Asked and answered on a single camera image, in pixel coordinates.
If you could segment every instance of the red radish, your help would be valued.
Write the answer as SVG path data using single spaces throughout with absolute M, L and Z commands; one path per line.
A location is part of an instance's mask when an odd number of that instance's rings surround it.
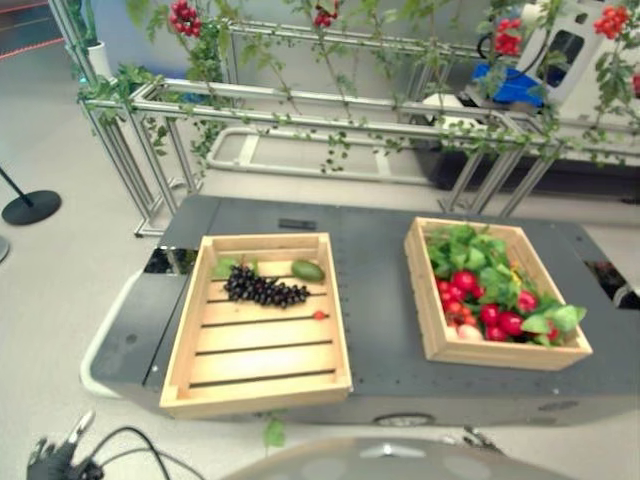
M 456 287 L 455 285 L 451 285 L 449 287 L 449 294 L 451 295 L 451 298 L 453 300 L 457 300 L 459 302 L 464 300 L 465 292 L 460 288 Z
M 507 340 L 507 334 L 499 327 L 487 328 L 487 340 L 492 342 L 505 342 Z
M 518 296 L 518 308 L 523 312 L 535 310 L 538 306 L 538 299 L 535 295 L 527 290 L 522 290 Z
M 480 320 L 482 320 L 487 327 L 495 327 L 498 325 L 499 315 L 500 308 L 493 303 L 485 305 L 482 307 L 482 310 L 480 310 Z
M 475 287 L 473 287 L 473 290 L 471 290 L 471 295 L 473 295 L 474 298 L 480 298 L 484 295 L 485 289 L 484 287 L 481 287 L 480 285 L 476 285 Z
M 498 326 L 508 335 L 522 335 L 522 317 L 513 312 L 502 312 L 498 315 Z
M 461 270 L 453 274 L 451 283 L 463 292 L 470 292 L 476 284 L 476 277 L 473 273 Z

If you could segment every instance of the stanchion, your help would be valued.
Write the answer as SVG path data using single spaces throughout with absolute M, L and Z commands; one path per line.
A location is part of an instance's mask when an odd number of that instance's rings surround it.
M 62 204 L 60 195 L 50 190 L 24 193 L 0 167 L 0 175 L 6 180 L 18 198 L 2 210 L 2 218 L 11 225 L 31 225 L 53 215 Z

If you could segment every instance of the wooden tray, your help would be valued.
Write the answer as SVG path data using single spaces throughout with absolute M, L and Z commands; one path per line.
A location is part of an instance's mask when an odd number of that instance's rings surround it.
M 261 276 L 306 285 L 300 305 L 230 302 L 219 258 L 257 260 Z M 291 276 L 293 260 L 315 261 L 324 282 Z M 321 310 L 329 316 L 315 320 Z M 351 390 L 329 235 L 203 237 L 165 379 L 161 408 L 195 418 L 338 402 Z
M 552 348 L 522 343 L 470 342 L 451 336 L 446 328 L 446 318 L 440 304 L 425 237 L 437 228 L 465 223 L 475 228 L 486 226 L 481 223 L 416 218 L 405 239 L 405 252 L 427 359 L 496 367 L 561 370 L 591 355 L 593 350 L 580 327 L 567 334 L 565 346 Z M 490 225 L 488 233 L 507 242 L 509 260 L 523 268 L 541 292 L 547 292 L 565 303 L 521 228 Z

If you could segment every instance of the gray platform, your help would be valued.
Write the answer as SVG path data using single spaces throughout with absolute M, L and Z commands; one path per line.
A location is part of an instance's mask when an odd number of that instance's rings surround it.
M 343 404 L 292 410 L 293 418 L 369 423 L 382 415 L 421 413 L 438 424 L 566 424 L 634 408 L 640 314 L 614 308 L 600 289 L 583 261 L 606 257 L 574 224 L 483 218 L 522 226 L 566 301 L 589 309 L 582 325 L 592 356 L 560 372 L 425 360 L 403 250 L 416 215 L 447 217 L 194 196 L 159 246 L 197 248 L 211 233 L 293 231 L 278 227 L 283 218 L 313 221 L 317 231 L 331 234 L 354 392 Z M 94 359 L 98 382 L 158 410 L 188 278 L 141 275 Z

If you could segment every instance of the grape bunch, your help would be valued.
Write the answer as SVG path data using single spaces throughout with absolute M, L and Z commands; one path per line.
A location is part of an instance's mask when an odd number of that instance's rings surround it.
M 224 289 L 233 302 L 252 300 L 262 306 L 275 305 L 282 308 L 304 303 L 310 295 L 306 286 L 278 283 L 278 278 L 261 277 L 249 267 L 238 265 L 231 267 L 231 275 Z

